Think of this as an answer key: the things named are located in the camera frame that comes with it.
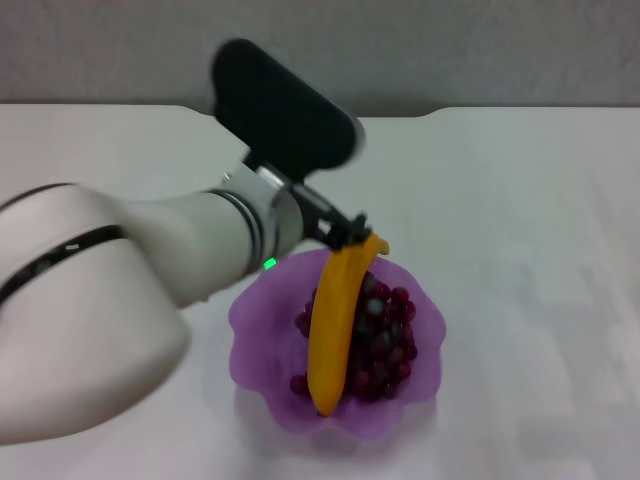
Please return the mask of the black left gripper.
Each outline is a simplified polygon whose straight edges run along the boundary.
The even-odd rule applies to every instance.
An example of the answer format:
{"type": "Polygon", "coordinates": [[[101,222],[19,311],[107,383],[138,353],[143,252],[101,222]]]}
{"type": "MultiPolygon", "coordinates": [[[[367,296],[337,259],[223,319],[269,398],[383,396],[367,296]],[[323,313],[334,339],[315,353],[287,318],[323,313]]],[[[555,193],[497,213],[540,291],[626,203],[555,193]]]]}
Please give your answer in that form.
{"type": "Polygon", "coordinates": [[[292,197],[300,208],[304,238],[331,249],[358,245],[371,234],[367,214],[362,212],[350,222],[333,204],[304,184],[292,185],[292,197]]]}

